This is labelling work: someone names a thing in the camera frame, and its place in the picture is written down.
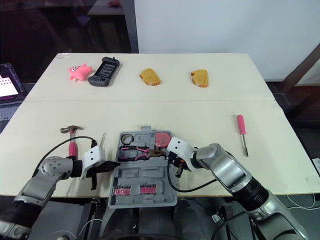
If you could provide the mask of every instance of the pliers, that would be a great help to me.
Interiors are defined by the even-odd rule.
[[[166,153],[164,151],[161,151],[158,149],[150,149],[147,146],[121,146],[119,149],[122,151],[137,150],[137,151],[143,152],[143,154],[138,155],[136,157],[120,156],[118,158],[119,162],[128,162],[128,161],[135,162],[137,160],[148,160],[150,157],[160,157],[160,156],[166,155]]]

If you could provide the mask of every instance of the hammer head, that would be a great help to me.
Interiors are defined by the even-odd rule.
[[[66,133],[74,133],[76,130],[83,130],[82,127],[79,127],[79,126],[75,126],[75,125],[71,125],[71,126],[67,126],[66,128],[61,128],[60,129],[60,132],[62,134],[66,134]]]

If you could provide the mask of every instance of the white cable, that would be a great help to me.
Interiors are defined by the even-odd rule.
[[[60,230],[60,231],[54,231],[53,233],[49,234],[48,236],[46,236],[46,238],[44,240],[47,240],[50,236],[52,236],[53,234],[57,234],[57,233],[69,233],[72,235],[72,237],[74,237],[74,239],[77,239],[77,237],[70,231],[67,231],[67,230]]]
[[[80,237],[82,231],[85,229],[85,227],[87,226],[87,224],[90,223],[90,222],[92,222],[92,221],[106,222],[106,221],[103,221],[102,219],[92,219],[92,220],[88,221],[88,222],[83,226],[83,228],[82,228],[81,231],[79,232],[79,235],[78,235],[78,237],[77,237],[76,239],[78,239],[78,238]]]
[[[292,202],[294,205],[296,205],[296,207],[294,207],[294,208],[312,209],[312,208],[314,207],[315,203],[316,203],[316,197],[315,197],[315,195],[312,194],[312,196],[313,196],[313,202],[312,202],[312,205],[311,205],[311,206],[301,206],[301,205],[295,203],[288,195],[287,195],[286,197],[289,199],[290,202]]]
[[[299,206],[292,206],[292,207],[289,207],[288,209],[289,209],[289,210],[290,210],[290,209],[316,210],[316,209],[320,209],[320,206],[314,207],[314,208],[305,208],[305,207],[299,207]]]
[[[88,221],[88,222],[82,227],[81,231],[79,232],[78,237],[76,237],[76,235],[74,235],[74,234],[73,234],[72,232],[70,232],[70,231],[60,230],[60,231],[54,231],[53,233],[49,234],[48,236],[46,236],[46,238],[45,238],[44,240],[47,240],[50,236],[52,236],[52,235],[54,235],[54,234],[62,233],[62,232],[64,232],[64,233],[69,233],[69,234],[72,235],[72,237],[74,237],[74,239],[78,239],[78,238],[80,237],[82,231],[85,229],[85,227],[86,227],[90,222],[92,222],[92,221],[101,221],[101,222],[107,223],[106,221],[104,221],[104,220],[102,220],[102,219],[92,219],[92,220]]]

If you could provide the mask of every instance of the pink toy pig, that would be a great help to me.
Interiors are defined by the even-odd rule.
[[[87,75],[91,73],[92,67],[87,66],[87,64],[82,64],[81,66],[73,66],[68,69],[70,73],[70,79],[85,80]]]

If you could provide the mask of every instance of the screwdriver bit set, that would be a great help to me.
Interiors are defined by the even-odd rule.
[[[115,196],[130,195],[131,186],[116,186],[114,189]],[[140,186],[140,194],[156,194],[156,184],[146,184]]]

